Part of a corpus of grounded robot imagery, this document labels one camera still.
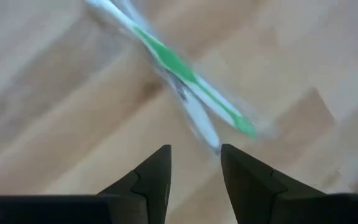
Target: wooden floor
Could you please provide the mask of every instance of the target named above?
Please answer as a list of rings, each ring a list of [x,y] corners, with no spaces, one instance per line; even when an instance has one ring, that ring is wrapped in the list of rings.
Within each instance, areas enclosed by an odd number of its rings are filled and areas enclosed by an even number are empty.
[[[325,192],[358,192],[358,1],[144,0],[166,43],[275,136],[224,142]],[[173,147],[167,223],[235,223],[219,158],[131,40],[81,0],[0,0],[0,194],[93,194]]]

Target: green and white toothbrush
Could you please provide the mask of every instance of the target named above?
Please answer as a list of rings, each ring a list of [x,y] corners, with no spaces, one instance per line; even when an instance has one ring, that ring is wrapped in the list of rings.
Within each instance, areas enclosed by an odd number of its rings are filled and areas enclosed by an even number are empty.
[[[219,148],[219,137],[197,98],[234,128],[252,137],[257,135],[254,123],[197,75],[172,49],[151,35],[147,27],[141,27],[134,22],[110,0],[85,1],[102,12],[103,16],[108,16],[108,19],[113,17],[147,47],[155,62],[167,74],[170,86],[181,96],[182,105],[197,128],[195,131],[202,135],[211,147]]]

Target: toothbrush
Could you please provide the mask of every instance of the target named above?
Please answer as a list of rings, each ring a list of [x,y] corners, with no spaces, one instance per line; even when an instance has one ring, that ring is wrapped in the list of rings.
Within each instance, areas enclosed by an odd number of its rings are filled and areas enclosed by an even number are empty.
[[[193,102],[192,105],[195,108],[200,109],[202,106],[195,106],[196,101],[192,99],[192,96],[196,96],[200,99],[206,106],[232,127],[252,137],[257,135],[255,125],[249,119],[243,116],[241,112],[230,104],[230,102],[228,102],[217,90],[197,75],[172,49],[164,46],[163,43],[147,32],[145,27],[141,27],[126,16],[110,0],[85,1],[97,10],[103,12],[109,19],[113,17],[118,20],[126,30],[137,37],[147,47],[159,67],[166,70],[170,77],[168,79],[170,86],[175,88],[180,86],[177,84],[174,85],[174,83],[182,83],[186,86],[186,88],[180,87],[181,92],[185,93],[187,99],[191,99],[191,102]],[[189,113],[189,106],[185,106],[185,109],[194,122],[194,119],[196,118],[194,113]]]

